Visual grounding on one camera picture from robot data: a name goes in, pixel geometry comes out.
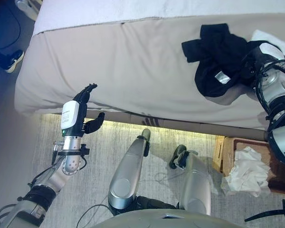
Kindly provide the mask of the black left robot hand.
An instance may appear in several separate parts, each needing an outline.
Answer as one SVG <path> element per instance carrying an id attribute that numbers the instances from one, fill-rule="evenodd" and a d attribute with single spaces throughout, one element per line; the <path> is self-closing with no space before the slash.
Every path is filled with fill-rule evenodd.
<path id="1" fill-rule="evenodd" d="M 90 99 L 90 93 L 95 88 L 97 88 L 97 84 L 89 84 L 71 101 L 63 105 L 61 115 L 63 137 L 83 137 L 84 134 L 93 133 L 102 126 L 105 117 L 103 112 L 99 113 L 96 119 L 85 122 L 87 103 Z"/>

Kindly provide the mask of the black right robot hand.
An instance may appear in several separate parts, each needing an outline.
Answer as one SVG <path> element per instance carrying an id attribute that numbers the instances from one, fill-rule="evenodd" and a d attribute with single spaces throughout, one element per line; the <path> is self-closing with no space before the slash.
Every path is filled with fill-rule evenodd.
<path id="1" fill-rule="evenodd" d="M 262 43 L 255 47 L 242 60 L 240 82 L 250 86 L 258 78 L 261 69 L 266 65 L 285 58 L 283 52 L 270 43 Z"/>

